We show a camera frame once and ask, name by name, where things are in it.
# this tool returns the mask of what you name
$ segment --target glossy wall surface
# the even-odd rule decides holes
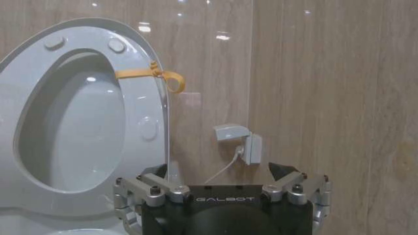
[[[250,129],[267,162],[328,173],[324,234],[418,234],[418,2],[255,0]]]
[[[82,17],[129,24],[165,69],[185,76],[185,92],[170,97],[171,158],[186,182],[202,183],[230,161],[230,148],[218,148],[213,127],[247,124],[251,0],[4,0],[0,58],[39,31]]]

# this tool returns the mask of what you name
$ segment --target screw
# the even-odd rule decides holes
[[[121,183],[122,183],[122,178],[118,178],[117,179],[117,185],[121,185]]]
[[[150,194],[151,196],[157,196],[162,193],[162,189],[159,188],[159,186],[153,186],[151,189],[150,189]]]
[[[277,186],[274,186],[274,185],[267,185],[267,186],[266,186],[266,189],[267,189],[269,191],[278,191],[278,190],[279,190],[279,188],[278,188]]]
[[[303,193],[303,187],[299,184],[295,184],[293,187],[293,192],[295,193]]]
[[[182,185],[182,186],[175,188],[175,192],[183,192],[185,189],[186,189],[186,187]]]

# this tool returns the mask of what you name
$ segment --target white cable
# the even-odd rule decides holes
[[[234,154],[234,158],[233,158],[233,161],[227,164],[227,166],[213,176],[209,178],[209,180],[205,181],[205,184],[207,184],[213,179],[217,178],[217,176],[226,171],[226,169],[230,168],[230,166],[234,164],[234,162],[237,161],[239,155],[243,154],[243,147],[242,146],[238,146],[237,149],[235,149],[235,154]]]

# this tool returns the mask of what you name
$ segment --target white toilet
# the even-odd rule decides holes
[[[0,63],[0,234],[126,234],[113,185],[169,162],[162,79],[115,79],[158,61],[137,31],[76,19]]]

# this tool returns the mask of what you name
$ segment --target yellow cable tie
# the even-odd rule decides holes
[[[158,67],[158,63],[155,61],[151,62],[149,70],[121,70],[115,72],[117,79],[133,78],[133,77],[162,77],[165,79],[167,89],[171,93],[182,93],[186,87],[186,81],[181,74],[171,71],[161,71]],[[169,80],[174,79],[178,81],[179,88],[173,90],[169,86]]]

